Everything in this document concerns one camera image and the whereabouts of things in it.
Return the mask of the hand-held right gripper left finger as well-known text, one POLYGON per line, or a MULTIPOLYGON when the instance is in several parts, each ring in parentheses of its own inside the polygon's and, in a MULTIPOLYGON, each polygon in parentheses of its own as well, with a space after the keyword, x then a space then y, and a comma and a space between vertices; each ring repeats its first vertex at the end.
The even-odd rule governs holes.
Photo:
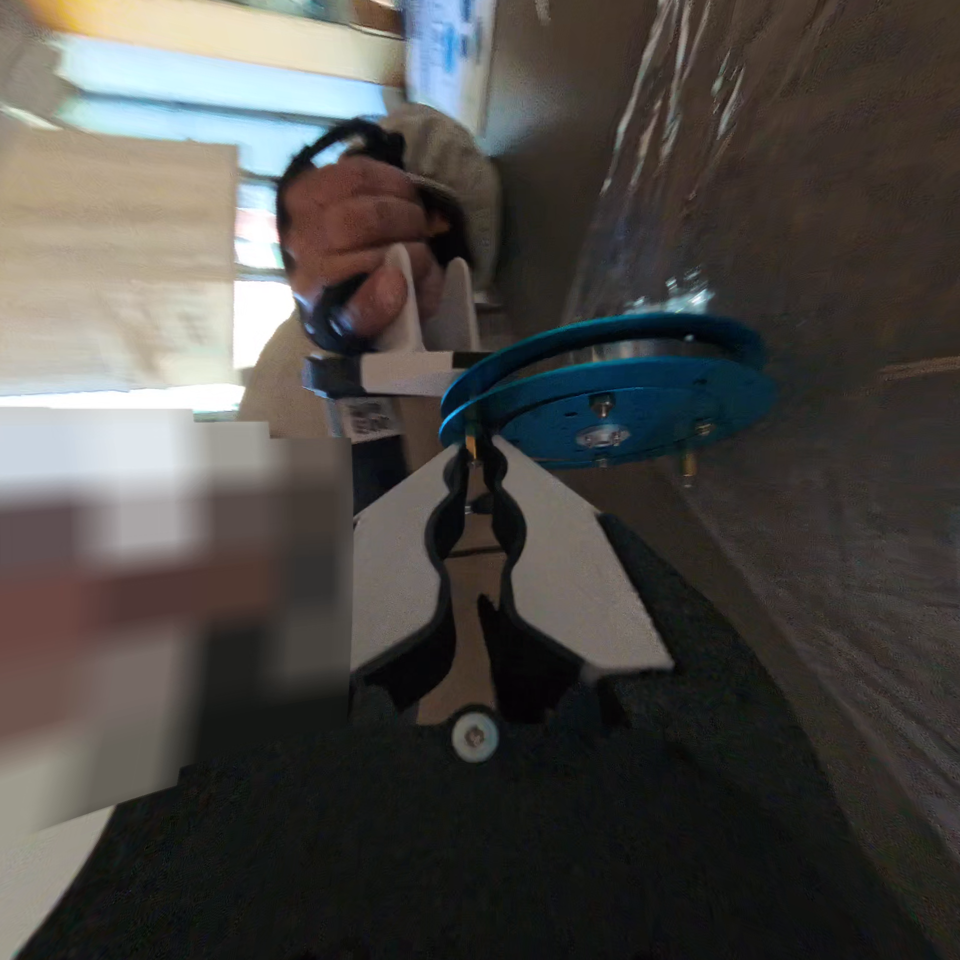
POLYGON ((449 674, 456 630, 447 559, 466 524, 467 451, 453 445, 354 517, 351 687, 409 710, 449 674))

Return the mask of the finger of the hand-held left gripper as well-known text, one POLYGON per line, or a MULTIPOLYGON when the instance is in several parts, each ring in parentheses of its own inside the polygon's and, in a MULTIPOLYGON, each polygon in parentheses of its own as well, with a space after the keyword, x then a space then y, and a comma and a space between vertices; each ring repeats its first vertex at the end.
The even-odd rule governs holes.
POLYGON ((427 350, 481 350, 472 272, 464 258, 445 267, 437 310, 427 319, 427 350))
POLYGON ((465 370, 491 353, 482 344, 480 350, 428 350, 428 318, 422 319, 419 313, 406 248, 391 246, 386 264, 402 272, 408 295, 397 318, 374 342, 373 351, 361 357, 362 388, 375 396, 441 397, 465 370))

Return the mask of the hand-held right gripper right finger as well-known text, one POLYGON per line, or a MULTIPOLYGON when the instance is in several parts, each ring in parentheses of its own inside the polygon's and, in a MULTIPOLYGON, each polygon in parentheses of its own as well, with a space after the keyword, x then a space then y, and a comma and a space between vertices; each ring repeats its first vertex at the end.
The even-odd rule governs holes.
POLYGON ((499 597, 480 597, 498 713, 543 721, 575 688, 665 675, 674 657, 586 499, 496 437, 480 447, 499 597))

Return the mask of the blue round turntable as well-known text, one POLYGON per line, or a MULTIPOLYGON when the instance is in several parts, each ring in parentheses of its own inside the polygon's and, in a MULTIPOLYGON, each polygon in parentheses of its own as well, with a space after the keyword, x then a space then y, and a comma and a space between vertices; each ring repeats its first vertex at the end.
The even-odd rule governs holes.
POLYGON ((500 438, 551 471, 695 454, 770 411, 766 364, 762 336, 729 318, 579 321, 469 366, 441 399, 438 438, 500 438))

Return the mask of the beige roller blind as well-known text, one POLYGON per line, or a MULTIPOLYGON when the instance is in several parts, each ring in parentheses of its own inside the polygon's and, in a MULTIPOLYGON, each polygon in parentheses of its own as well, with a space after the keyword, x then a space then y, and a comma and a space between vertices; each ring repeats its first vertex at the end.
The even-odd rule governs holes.
POLYGON ((2 138, 2 396, 234 383, 237 149, 2 138))

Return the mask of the white instruction sheet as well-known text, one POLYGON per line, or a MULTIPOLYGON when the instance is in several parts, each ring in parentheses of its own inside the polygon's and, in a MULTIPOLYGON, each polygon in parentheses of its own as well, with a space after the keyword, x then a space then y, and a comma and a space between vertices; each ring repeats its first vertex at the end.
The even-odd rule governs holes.
POLYGON ((482 137, 498 2, 406 1, 401 6, 407 99, 482 137))

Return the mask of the clear plastic bag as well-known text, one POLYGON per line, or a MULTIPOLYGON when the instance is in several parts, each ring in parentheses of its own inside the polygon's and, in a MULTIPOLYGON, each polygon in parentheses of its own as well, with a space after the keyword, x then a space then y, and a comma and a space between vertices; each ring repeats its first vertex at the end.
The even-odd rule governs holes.
POLYGON ((959 4, 654 9, 564 320, 764 340, 689 503, 958 856, 959 4))

